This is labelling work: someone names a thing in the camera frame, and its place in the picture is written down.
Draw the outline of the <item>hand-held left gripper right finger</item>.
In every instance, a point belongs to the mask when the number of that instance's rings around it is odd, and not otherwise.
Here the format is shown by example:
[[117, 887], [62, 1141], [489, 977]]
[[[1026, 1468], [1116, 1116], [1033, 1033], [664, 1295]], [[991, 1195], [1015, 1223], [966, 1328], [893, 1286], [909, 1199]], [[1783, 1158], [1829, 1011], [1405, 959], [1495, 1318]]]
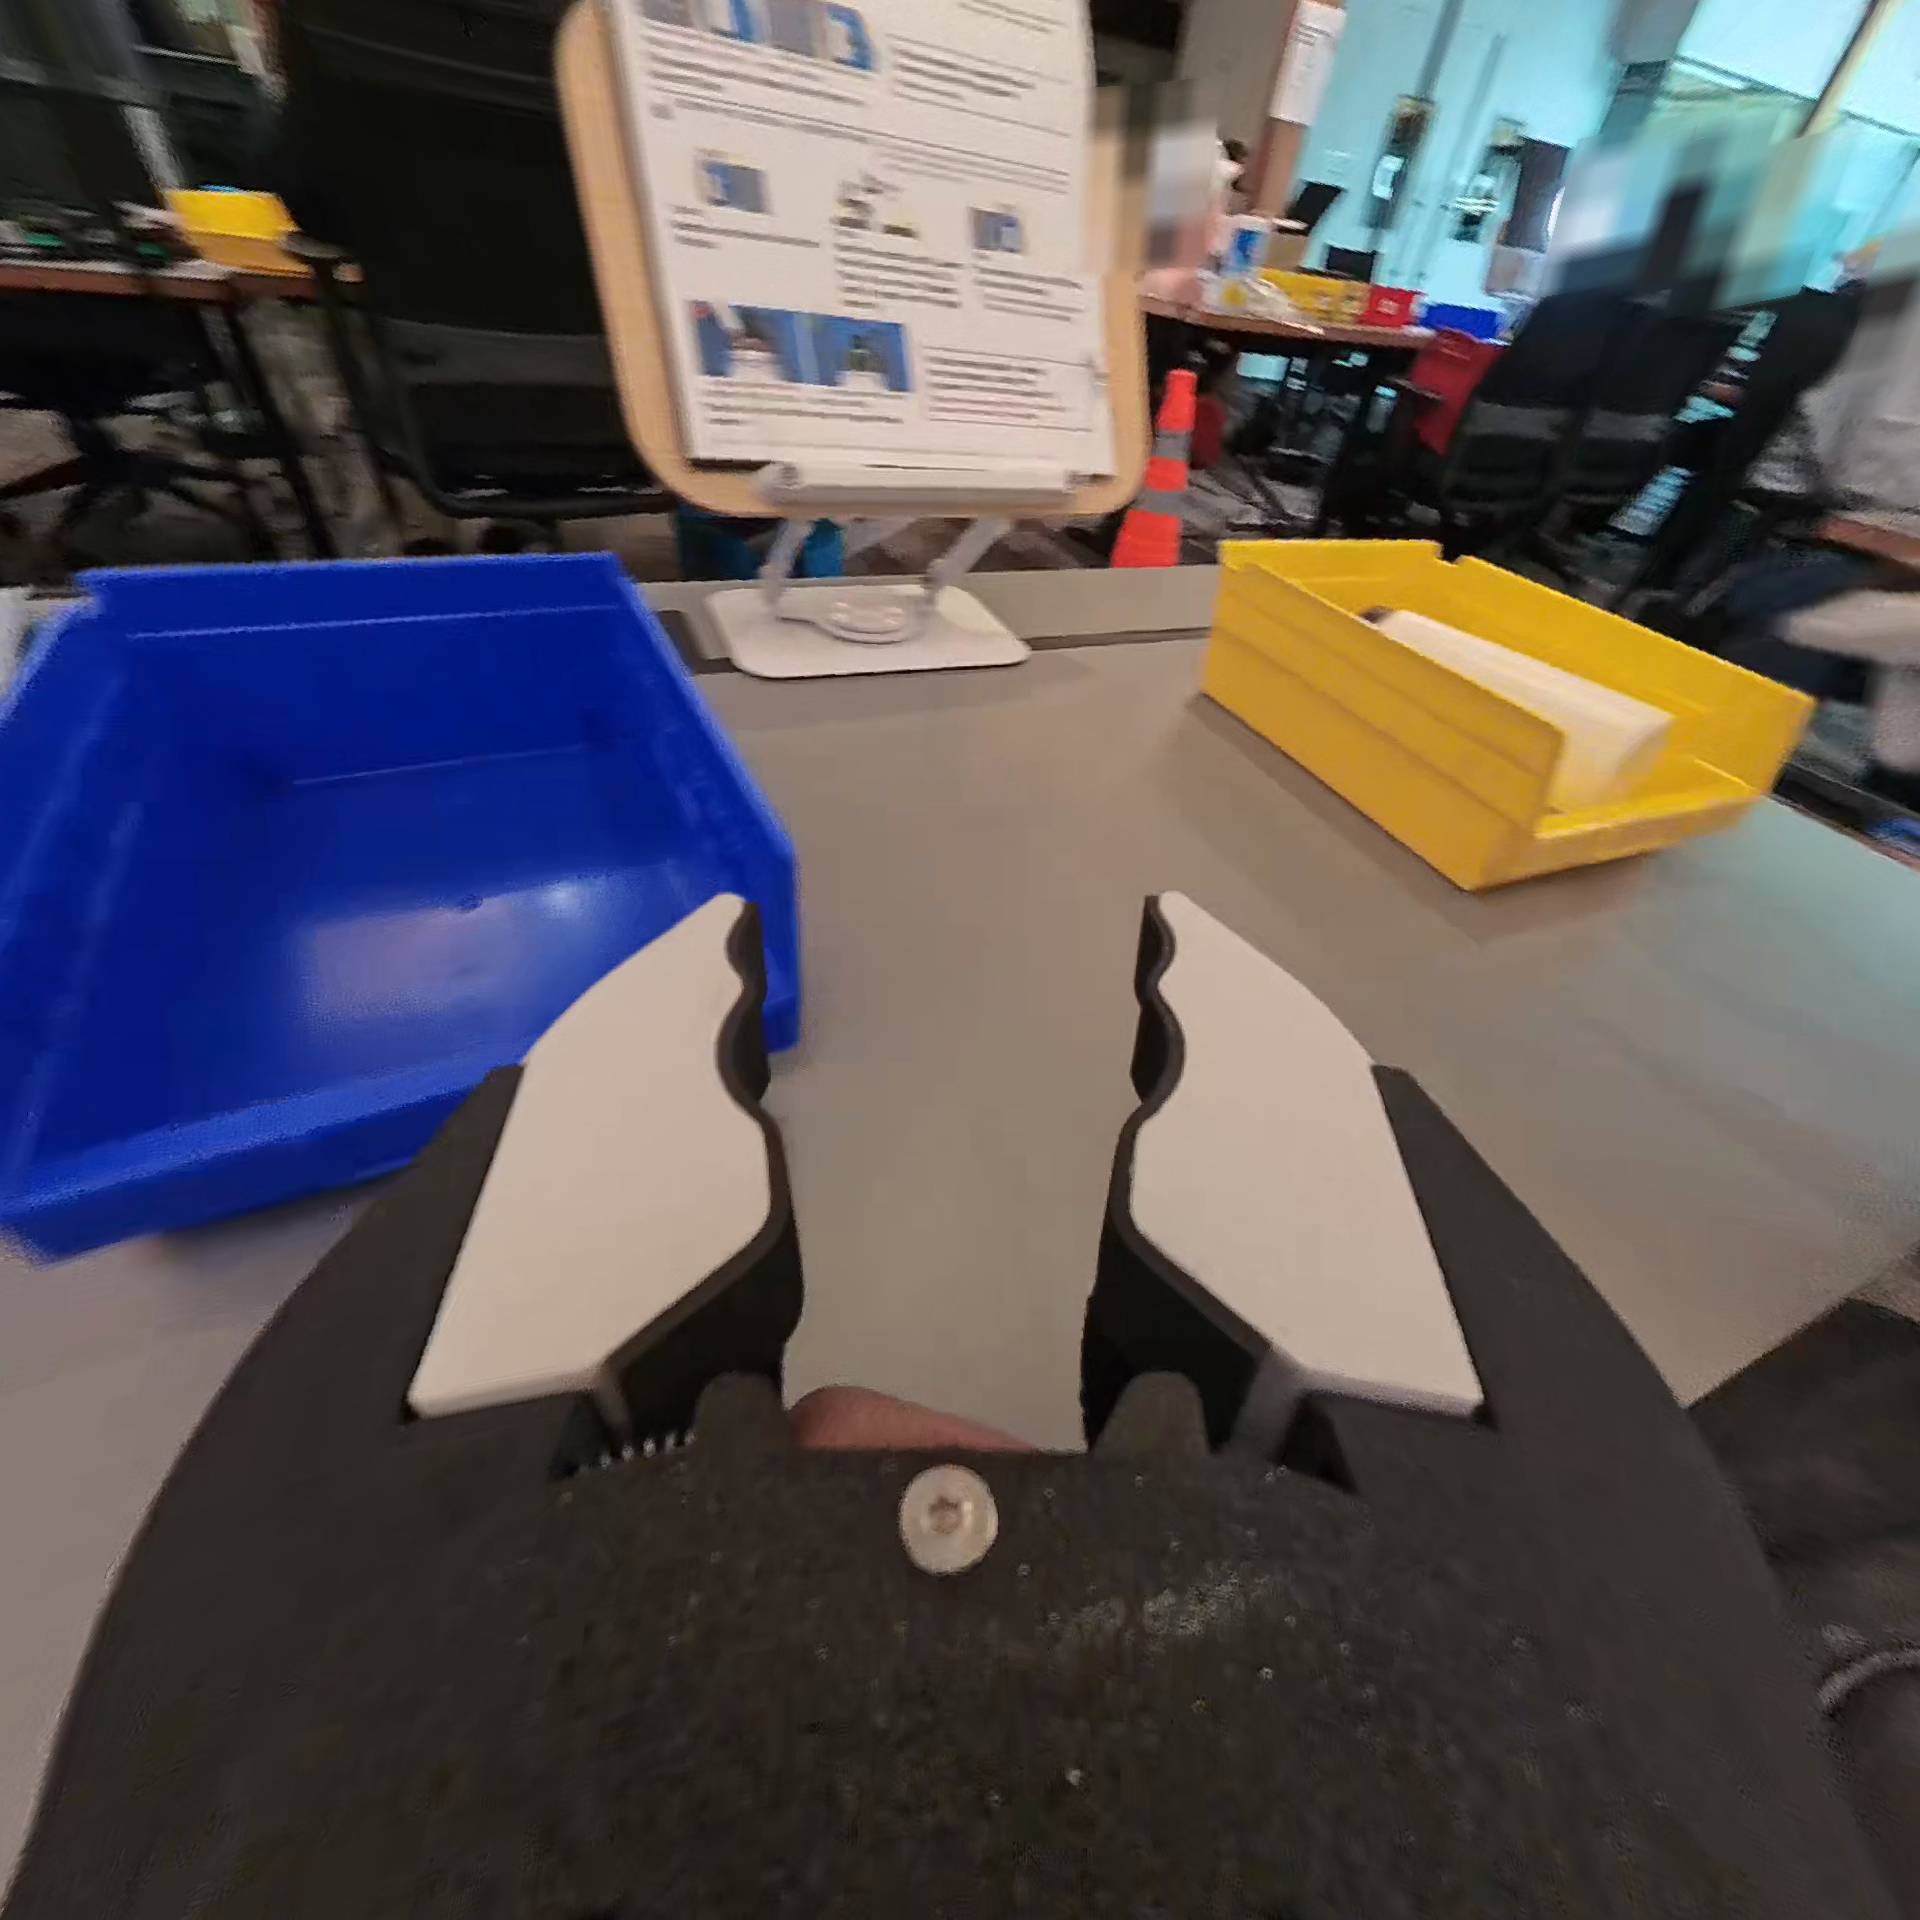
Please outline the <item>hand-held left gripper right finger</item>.
[[1188, 895], [1146, 895], [1133, 1108], [1082, 1320], [1082, 1436], [1117, 1437], [1149, 1375], [1185, 1383], [1200, 1444], [1343, 1459], [1366, 1408], [1478, 1437], [1486, 1389], [1374, 1053], [1293, 973]]

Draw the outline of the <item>brown wooden table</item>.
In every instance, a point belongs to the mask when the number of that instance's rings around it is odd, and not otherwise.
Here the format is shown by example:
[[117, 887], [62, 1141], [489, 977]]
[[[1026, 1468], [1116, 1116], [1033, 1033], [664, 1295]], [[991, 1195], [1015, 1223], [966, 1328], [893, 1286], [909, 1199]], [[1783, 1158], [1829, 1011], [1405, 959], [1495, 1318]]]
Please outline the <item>brown wooden table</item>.
[[1274, 308], [1140, 294], [1146, 395], [1196, 376], [1190, 467], [1207, 526], [1222, 537], [1314, 537], [1337, 468], [1432, 340], [1421, 324], [1362, 324]]
[[[343, 555], [337, 537], [246, 334], [241, 307], [234, 279], [218, 269], [6, 260], [2, 397], [12, 392], [44, 408], [112, 417], [124, 441], [234, 462], [266, 528], [264, 550], [233, 533], [254, 560], [280, 552], [257, 493], [257, 479], [271, 478], [289, 497], [306, 555], [335, 560]], [[62, 512], [64, 495], [45, 497]], [[40, 542], [50, 558], [71, 561], [93, 520], [134, 513], [113, 500], [85, 519], [65, 544], [50, 539], [57, 516]]]

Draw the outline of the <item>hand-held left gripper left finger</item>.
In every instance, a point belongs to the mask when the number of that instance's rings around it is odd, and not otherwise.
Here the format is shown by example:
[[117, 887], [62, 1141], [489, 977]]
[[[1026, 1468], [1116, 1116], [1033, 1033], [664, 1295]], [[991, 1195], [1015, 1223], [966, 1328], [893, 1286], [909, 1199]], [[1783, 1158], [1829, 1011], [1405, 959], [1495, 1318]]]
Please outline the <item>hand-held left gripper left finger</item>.
[[714, 895], [530, 1047], [406, 1389], [416, 1417], [575, 1399], [612, 1447], [672, 1449], [712, 1380], [780, 1389], [805, 1279], [764, 995], [758, 909]]

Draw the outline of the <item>yellow plastic bin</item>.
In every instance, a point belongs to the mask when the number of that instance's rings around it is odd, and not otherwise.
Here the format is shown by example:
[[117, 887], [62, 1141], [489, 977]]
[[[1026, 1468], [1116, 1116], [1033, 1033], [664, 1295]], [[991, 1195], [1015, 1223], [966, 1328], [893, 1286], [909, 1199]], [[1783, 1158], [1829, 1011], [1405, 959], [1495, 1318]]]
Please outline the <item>yellow plastic bin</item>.
[[164, 205], [174, 213], [184, 243], [205, 263], [278, 280], [306, 277], [306, 265], [289, 252], [296, 222], [274, 195], [240, 187], [167, 187]]
[[[1236, 539], [1217, 561], [1201, 693], [1468, 894], [1736, 822], [1812, 718], [1806, 693], [1432, 542]], [[1628, 800], [1554, 811], [1559, 729], [1397, 644], [1366, 608], [1429, 615], [1665, 709], [1669, 745]]]

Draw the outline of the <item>blue plastic bin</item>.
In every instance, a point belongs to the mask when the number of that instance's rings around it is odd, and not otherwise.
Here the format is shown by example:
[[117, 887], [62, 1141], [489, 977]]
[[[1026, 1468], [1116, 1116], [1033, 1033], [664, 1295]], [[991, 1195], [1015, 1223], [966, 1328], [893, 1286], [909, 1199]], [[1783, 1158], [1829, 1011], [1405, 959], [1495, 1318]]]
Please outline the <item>blue plastic bin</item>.
[[404, 1165], [790, 838], [610, 555], [95, 568], [4, 695], [2, 1221], [64, 1259]]

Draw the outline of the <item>orange traffic cone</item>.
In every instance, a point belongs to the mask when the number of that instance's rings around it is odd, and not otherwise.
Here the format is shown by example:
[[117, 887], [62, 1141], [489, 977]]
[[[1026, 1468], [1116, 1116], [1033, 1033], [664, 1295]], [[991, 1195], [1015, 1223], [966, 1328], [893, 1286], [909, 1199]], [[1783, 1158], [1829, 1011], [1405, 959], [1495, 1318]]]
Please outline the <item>orange traffic cone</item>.
[[1173, 568], [1181, 561], [1196, 397], [1196, 373], [1170, 371], [1142, 487], [1119, 519], [1110, 568]]

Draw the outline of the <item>white plastic bottle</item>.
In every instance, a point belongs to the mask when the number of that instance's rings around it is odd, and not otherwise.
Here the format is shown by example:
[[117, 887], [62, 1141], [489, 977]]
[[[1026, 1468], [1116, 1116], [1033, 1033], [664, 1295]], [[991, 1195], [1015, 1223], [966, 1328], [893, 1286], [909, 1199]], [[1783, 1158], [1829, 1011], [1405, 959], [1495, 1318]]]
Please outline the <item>white plastic bottle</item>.
[[1673, 733], [1673, 715], [1525, 656], [1513, 646], [1460, 630], [1407, 608], [1366, 608], [1362, 615], [1413, 654], [1445, 664], [1495, 693], [1562, 736], [1546, 787], [1546, 806], [1582, 811], [1628, 800], [1653, 769]]

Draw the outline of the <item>black office chair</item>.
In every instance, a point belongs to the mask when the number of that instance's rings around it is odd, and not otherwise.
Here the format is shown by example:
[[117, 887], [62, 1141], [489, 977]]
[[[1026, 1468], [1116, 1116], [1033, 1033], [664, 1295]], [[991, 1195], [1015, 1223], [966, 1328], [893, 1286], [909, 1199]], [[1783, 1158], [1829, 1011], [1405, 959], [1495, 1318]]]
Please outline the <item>black office chair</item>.
[[628, 438], [559, 119], [553, 3], [274, 6], [277, 192], [390, 512], [484, 548], [673, 505]]
[[249, 479], [234, 462], [218, 462], [205, 452], [182, 455], [133, 444], [117, 437], [112, 417], [40, 408], [6, 392], [4, 417], [14, 416], [57, 421], [68, 452], [54, 463], [2, 484], [4, 535], [18, 531], [15, 507], [32, 497], [64, 495], [50, 539], [65, 544], [85, 519], [108, 510], [113, 500], [140, 513], [156, 495], [167, 495], [229, 526], [246, 539], [249, 548], [266, 548], [266, 528], [257, 516]]
[[1560, 292], [1537, 301], [1478, 376], [1432, 479], [1446, 560], [1478, 552], [1542, 510], [1606, 374], [1665, 319], [1664, 300]]

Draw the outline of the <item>red office chair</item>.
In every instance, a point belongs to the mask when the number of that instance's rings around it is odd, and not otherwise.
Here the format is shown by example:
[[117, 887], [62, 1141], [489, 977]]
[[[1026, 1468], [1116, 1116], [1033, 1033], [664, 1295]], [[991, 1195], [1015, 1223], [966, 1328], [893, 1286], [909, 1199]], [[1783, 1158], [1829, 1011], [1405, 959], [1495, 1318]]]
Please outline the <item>red office chair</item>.
[[1432, 456], [1448, 452], [1477, 385], [1504, 351], [1500, 337], [1438, 327], [1405, 373], [1410, 432]]

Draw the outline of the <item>person's leg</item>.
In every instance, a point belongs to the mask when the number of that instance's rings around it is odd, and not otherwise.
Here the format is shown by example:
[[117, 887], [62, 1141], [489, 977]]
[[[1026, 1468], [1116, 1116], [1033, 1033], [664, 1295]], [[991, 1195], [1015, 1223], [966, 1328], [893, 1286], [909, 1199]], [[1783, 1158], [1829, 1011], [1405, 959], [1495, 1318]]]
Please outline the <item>person's leg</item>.
[[1870, 1853], [1917, 1915], [1917, 1326], [1844, 1301], [1692, 1405], [1814, 1673]]

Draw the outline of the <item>instruction sheet on stand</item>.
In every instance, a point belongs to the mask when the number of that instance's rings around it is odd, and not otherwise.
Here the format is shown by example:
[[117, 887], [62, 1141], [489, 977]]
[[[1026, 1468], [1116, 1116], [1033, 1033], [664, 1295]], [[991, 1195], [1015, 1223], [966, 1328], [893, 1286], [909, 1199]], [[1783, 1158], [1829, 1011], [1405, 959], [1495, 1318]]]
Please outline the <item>instruction sheet on stand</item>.
[[[649, 263], [649, 230], [631, 164], [610, 4], [574, 4], [556, 65], [567, 157], [592, 254], [628, 438], [678, 502], [784, 524], [751, 582], [696, 584], [692, 624], [721, 664], [758, 681], [1013, 667], [1036, 648], [1158, 640], [1192, 624], [1121, 611], [1125, 576], [1024, 571], [973, 582], [972, 568], [1021, 526], [1093, 520], [1127, 507], [1144, 475], [1144, 343], [1135, 301], [1144, 223], [1144, 157], [1117, 97], [1096, 97], [1088, 156], [1088, 238], [1108, 355], [1108, 475], [1009, 467], [924, 467], [871, 460], [698, 463], [687, 455]], [[792, 581], [814, 520], [844, 533], [846, 573]]]

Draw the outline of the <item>printed instruction sheet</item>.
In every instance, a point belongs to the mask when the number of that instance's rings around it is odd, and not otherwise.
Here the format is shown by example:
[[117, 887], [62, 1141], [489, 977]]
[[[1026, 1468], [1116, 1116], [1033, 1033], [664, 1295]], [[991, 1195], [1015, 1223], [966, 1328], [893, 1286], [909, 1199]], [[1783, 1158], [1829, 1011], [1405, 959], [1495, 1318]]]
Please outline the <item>printed instruction sheet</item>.
[[608, 25], [695, 462], [1112, 470], [1085, 4]]

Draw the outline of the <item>row of coloured storage bins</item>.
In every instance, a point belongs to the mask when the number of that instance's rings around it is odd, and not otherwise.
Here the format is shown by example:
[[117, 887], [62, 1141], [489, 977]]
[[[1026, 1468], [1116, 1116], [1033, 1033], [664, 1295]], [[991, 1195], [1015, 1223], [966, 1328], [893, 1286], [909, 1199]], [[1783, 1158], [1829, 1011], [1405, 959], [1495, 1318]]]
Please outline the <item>row of coloured storage bins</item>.
[[1261, 269], [1260, 279], [1287, 301], [1295, 318], [1321, 324], [1455, 329], [1477, 340], [1492, 340], [1505, 329], [1496, 307], [1431, 301], [1400, 286], [1278, 269]]

